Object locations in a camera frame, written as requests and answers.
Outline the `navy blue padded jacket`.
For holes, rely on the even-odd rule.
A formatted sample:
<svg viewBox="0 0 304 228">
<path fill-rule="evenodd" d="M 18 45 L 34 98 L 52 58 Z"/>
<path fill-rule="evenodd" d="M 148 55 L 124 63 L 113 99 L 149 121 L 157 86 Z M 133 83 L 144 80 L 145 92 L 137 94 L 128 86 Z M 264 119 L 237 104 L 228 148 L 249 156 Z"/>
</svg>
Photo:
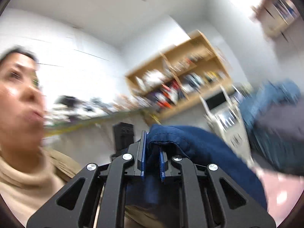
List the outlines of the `navy blue padded jacket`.
<svg viewBox="0 0 304 228">
<path fill-rule="evenodd" d="M 215 134 L 192 126 L 152 125 L 146 139 L 145 179 L 127 187 L 127 205 L 155 207 L 165 202 L 169 189 L 161 182 L 159 151 L 181 155 L 194 164 L 216 164 L 264 209 L 267 200 L 258 177 Z"/>
</svg>

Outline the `person in beige sweater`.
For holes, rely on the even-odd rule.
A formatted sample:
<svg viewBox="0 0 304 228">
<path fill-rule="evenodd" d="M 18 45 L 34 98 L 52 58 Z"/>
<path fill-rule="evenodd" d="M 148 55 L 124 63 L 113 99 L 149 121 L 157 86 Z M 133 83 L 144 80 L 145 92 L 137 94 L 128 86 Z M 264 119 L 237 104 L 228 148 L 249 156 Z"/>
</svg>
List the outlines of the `person in beige sweater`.
<svg viewBox="0 0 304 228">
<path fill-rule="evenodd" d="M 1 227 L 26 227 L 29 218 L 81 166 L 44 149 L 44 100 L 37 59 L 22 47 L 1 56 Z"/>
</svg>

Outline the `pink polka dot bedsheet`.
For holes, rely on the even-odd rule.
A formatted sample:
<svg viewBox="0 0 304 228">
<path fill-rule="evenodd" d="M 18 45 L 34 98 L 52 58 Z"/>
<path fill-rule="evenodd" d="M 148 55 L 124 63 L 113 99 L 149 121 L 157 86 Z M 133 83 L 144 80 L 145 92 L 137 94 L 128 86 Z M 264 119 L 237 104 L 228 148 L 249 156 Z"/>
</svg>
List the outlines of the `pink polka dot bedsheet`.
<svg viewBox="0 0 304 228">
<path fill-rule="evenodd" d="M 268 213 L 279 226 L 296 205 L 303 192 L 303 177 L 260 167 L 253 168 L 253 171 L 263 184 Z"/>
</svg>

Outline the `cream machine with display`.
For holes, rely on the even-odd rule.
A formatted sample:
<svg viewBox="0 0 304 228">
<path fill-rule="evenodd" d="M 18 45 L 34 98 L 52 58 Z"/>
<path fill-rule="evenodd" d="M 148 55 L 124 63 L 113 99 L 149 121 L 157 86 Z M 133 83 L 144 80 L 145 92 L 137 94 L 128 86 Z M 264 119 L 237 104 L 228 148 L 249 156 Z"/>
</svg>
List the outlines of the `cream machine with display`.
<svg viewBox="0 0 304 228">
<path fill-rule="evenodd" d="M 205 118 L 212 131 L 249 167 L 253 166 L 246 128 L 239 110 L 223 86 L 212 94 L 200 97 Z"/>
</svg>

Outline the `dark teal bed with blankets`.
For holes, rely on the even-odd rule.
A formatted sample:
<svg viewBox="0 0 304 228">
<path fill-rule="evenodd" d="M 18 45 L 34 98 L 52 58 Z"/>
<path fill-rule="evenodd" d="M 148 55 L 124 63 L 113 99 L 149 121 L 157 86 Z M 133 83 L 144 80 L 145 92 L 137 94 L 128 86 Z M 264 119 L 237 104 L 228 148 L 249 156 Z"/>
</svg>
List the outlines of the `dark teal bed with blankets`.
<svg viewBox="0 0 304 228">
<path fill-rule="evenodd" d="M 239 105 L 249 144 L 272 169 L 303 176 L 303 94 L 291 80 L 267 83 Z"/>
</svg>

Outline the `wooden wall shelf with items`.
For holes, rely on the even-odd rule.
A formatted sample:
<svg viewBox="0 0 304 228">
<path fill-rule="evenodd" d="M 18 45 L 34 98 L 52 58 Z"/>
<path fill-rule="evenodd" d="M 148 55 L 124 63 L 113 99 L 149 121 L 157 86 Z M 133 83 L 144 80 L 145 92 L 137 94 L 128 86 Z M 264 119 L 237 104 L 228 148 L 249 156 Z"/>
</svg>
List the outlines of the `wooden wall shelf with items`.
<svg viewBox="0 0 304 228">
<path fill-rule="evenodd" d="M 126 74 L 133 95 L 148 101 L 149 123 L 159 123 L 200 102 L 221 88 L 231 88 L 227 68 L 199 30 L 189 40 L 158 53 Z"/>
</svg>

